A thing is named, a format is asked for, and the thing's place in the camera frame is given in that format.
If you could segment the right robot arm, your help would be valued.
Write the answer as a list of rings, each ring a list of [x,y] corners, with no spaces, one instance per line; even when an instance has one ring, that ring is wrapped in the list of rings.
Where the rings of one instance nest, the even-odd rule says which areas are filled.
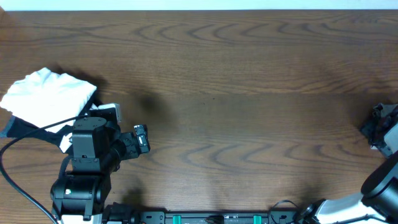
[[[299,212],[302,223],[397,223],[397,153],[364,182],[360,193],[320,200]]]

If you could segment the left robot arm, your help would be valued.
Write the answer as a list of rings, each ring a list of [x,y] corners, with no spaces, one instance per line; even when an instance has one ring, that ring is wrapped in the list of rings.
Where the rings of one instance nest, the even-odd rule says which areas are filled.
[[[116,121],[78,119],[72,131],[72,170],[60,173],[51,188],[52,215],[59,223],[101,223],[111,191],[110,175],[124,160],[150,151],[147,126],[123,133]]]

